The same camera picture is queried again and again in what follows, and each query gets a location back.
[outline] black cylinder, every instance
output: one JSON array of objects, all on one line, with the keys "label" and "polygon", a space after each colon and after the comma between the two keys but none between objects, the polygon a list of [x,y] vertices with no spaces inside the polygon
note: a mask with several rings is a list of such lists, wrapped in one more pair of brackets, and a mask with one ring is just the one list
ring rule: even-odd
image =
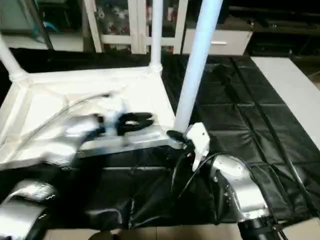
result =
[{"label": "black cylinder", "polygon": [[238,227],[243,240],[281,240],[273,230],[273,221],[269,217],[239,222]]}]

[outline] drawer handle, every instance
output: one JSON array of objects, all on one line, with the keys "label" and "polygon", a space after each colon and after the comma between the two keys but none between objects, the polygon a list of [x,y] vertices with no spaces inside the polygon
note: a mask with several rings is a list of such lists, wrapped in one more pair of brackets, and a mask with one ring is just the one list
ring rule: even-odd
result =
[{"label": "drawer handle", "polygon": [[220,45],[220,46],[225,46],[228,43],[226,41],[211,41],[212,45]]}]

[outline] floor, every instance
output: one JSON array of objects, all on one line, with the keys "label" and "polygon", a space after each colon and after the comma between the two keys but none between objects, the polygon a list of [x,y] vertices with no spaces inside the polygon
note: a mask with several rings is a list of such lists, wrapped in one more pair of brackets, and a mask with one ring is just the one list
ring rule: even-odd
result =
[{"label": "floor", "polygon": [[[284,230],[289,240],[318,240],[320,222],[314,218]],[[55,229],[46,234],[44,240],[88,240],[97,233],[91,229]],[[146,227],[135,230],[124,230],[119,233],[121,240],[242,240],[235,224]],[[107,234],[96,240],[110,239]]]}]

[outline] white cabinet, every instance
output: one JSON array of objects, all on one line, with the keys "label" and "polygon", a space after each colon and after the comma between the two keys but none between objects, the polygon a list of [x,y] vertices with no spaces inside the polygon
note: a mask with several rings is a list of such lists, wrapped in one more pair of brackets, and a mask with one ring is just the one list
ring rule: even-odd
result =
[{"label": "white cabinet", "polygon": [[[84,0],[96,52],[104,44],[130,45],[146,54],[151,45],[152,0]],[[162,46],[181,51],[188,0],[164,0]]]},{"label": "white cabinet", "polygon": [[[190,54],[195,38],[195,29],[188,28],[185,33],[183,54]],[[252,31],[216,30],[211,41],[210,55],[243,55]]]}]

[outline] drawer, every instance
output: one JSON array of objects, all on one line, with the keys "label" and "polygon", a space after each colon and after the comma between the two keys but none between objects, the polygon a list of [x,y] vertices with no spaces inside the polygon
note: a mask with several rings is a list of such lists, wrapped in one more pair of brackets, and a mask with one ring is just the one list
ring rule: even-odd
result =
[{"label": "drawer", "polygon": [[[195,38],[195,29],[186,29],[183,54],[190,54]],[[243,55],[252,36],[251,31],[216,30],[211,40],[210,55]]]}]

